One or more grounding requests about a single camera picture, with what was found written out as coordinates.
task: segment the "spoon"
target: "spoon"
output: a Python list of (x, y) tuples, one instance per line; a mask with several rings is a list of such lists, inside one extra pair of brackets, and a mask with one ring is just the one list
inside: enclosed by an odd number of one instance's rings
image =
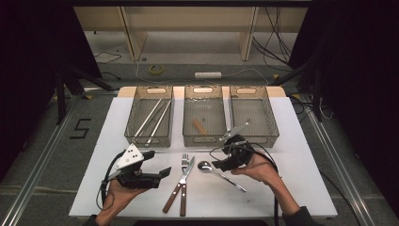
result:
[(241, 187), (240, 185), (236, 184), (234, 181), (230, 180), (229, 178), (225, 177), (224, 175), (222, 175), (222, 174), (218, 173), (217, 171), (215, 171), (214, 169), (212, 169), (211, 164), (209, 162), (201, 161), (201, 162), (199, 162), (198, 167), (199, 167), (200, 170), (202, 170), (204, 172), (212, 172), (212, 173), (216, 174), (217, 176), (225, 179), (230, 184), (232, 184), (235, 187), (237, 187), (238, 189), (240, 189), (242, 192), (247, 192), (243, 187)]

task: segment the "person's right hand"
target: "person's right hand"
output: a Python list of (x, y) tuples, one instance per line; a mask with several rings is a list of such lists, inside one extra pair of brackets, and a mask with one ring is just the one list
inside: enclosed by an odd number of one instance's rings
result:
[(257, 154), (252, 155), (251, 160), (245, 167), (232, 169), (231, 174), (244, 174), (254, 180), (264, 182), (268, 186), (280, 179), (279, 174), (274, 170), (270, 162)]

